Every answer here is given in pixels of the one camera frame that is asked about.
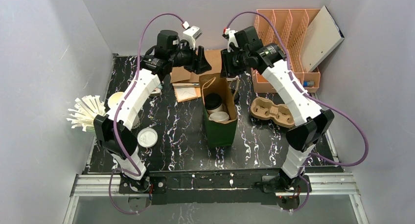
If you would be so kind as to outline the white paper coffee cup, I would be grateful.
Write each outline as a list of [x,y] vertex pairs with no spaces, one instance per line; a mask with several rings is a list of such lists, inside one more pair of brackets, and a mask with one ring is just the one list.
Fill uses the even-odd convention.
[[217,108],[215,108],[215,109],[207,109],[208,114],[213,114],[213,113],[215,113],[215,112],[223,112],[223,111],[224,111],[224,110],[223,110],[223,107],[222,107],[222,106],[217,107]]

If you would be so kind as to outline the brown pulp cup carrier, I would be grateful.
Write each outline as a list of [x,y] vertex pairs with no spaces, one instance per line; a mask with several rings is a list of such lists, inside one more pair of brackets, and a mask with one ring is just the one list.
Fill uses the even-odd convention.
[[295,125],[294,118],[285,104],[275,104],[264,97],[257,97],[252,101],[250,113],[254,118],[271,120],[285,128],[292,128]]

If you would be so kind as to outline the green kraft paper bag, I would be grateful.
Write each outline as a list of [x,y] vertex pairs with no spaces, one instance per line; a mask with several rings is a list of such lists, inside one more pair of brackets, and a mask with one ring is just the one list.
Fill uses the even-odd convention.
[[207,145],[210,148],[233,144],[237,128],[234,95],[226,78],[219,73],[199,78]]

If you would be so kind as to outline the black coffee cup lid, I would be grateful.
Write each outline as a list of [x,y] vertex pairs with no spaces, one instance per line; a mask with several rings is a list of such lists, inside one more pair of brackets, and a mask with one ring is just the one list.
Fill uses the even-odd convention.
[[239,94],[239,92],[237,90],[235,90],[235,89],[231,89],[231,93],[232,93],[232,96],[233,96],[234,103],[235,104],[238,104],[239,103],[239,100],[240,100],[240,94]]

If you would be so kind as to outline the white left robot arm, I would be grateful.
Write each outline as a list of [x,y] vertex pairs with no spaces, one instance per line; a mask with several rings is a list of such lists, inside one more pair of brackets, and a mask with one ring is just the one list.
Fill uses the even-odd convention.
[[204,47],[196,46],[201,34],[196,26],[184,30],[181,39],[175,31],[161,30],[156,45],[143,57],[138,57],[138,73],[116,107],[93,120],[98,145],[116,159],[121,170],[132,180],[141,180],[146,172],[132,127],[151,92],[175,67],[184,67],[195,74],[212,69],[205,58]]

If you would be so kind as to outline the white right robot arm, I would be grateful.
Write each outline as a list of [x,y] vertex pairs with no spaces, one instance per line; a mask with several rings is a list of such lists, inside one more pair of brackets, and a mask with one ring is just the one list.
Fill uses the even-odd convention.
[[288,53],[275,43],[264,45],[253,26],[240,31],[226,28],[223,37],[228,46],[221,50],[221,76],[233,78],[255,69],[277,91],[292,114],[295,127],[286,133],[289,149],[278,182],[287,188],[293,186],[303,173],[303,165],[315,144],[333,121],[334,114],[308,98],[290,69]]

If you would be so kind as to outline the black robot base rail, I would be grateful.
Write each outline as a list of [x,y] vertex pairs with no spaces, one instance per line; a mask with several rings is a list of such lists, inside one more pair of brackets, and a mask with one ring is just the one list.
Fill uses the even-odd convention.
[[[312,192],[310,177],[296,178],[290,188],[282,184],[279,169],[237,169],[203,171],[151,171],[139,182],[121,177],[119,192],[135,195],[151,192],[154,205],[176,203],[276,204],[289,197],[297,201]],[[139,184],[138,191],[132,186]]]

